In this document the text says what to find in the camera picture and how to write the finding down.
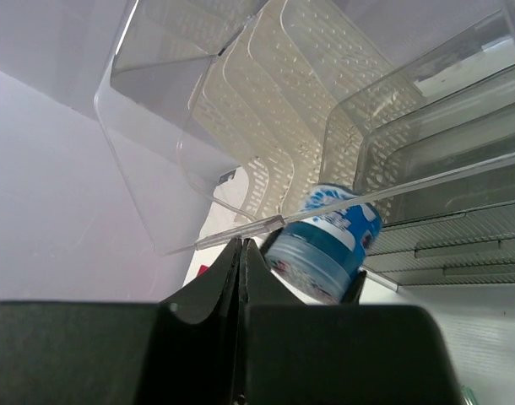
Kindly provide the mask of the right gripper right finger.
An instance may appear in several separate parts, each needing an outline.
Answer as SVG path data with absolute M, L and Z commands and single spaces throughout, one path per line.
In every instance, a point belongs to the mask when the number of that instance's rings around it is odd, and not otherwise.
M 241 252 L 244 397 L 249 404 L 460 404 L 440 329 L 413 305 L 306 305 Z

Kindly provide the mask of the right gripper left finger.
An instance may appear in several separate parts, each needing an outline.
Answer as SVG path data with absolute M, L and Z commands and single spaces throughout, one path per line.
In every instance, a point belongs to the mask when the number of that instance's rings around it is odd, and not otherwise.
M 0 404 L 228 404 L 242 243 L 157 303 L 0 301 Z

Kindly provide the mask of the blue lidded jar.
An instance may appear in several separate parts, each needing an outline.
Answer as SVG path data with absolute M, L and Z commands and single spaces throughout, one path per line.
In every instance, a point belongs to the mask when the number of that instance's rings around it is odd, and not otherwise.
M 323 304 L 340 302 L 382 229 L 368 202 L 287 224 L 264 254 L 285 282 Z

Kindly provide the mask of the clear acrylic storage box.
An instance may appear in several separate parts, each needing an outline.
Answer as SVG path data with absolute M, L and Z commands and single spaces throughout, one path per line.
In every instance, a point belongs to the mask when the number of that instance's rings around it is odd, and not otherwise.
M 94 106 L 188 278 L 332 184 L 375 279 L 515 284 L 515 1 L 131 1 Z

